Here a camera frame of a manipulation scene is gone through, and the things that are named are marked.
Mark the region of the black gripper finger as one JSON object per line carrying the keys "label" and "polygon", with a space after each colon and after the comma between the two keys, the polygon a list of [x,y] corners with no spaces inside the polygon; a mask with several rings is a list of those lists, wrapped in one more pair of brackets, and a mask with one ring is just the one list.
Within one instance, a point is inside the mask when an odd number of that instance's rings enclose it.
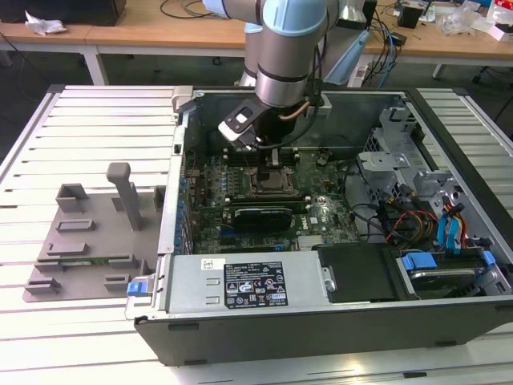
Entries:
{"label": "black gripper finger", "polygon": [[258,179],[262,184],[282,184],[280,150],[265,150],[261,155],[263,158],[258,168]]}

